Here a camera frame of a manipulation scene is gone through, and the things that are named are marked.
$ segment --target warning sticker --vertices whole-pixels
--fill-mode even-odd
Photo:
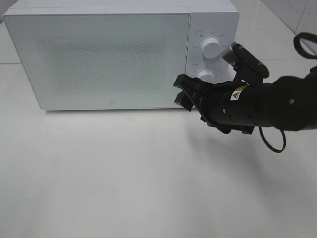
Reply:
[[[230,97],[230,101],[236,101],[239,99],[241,92],[243,91],[243,89],[245,89],[247,87],[247,85],[244,86],[240,86],[238,88],[236,88],[236,90],[233,91],[231,97]]]

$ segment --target microwave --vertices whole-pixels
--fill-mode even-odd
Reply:
[[[230,0],[19,0],[3,20],[43,110],[177,108],[179,74],[220,83]]]

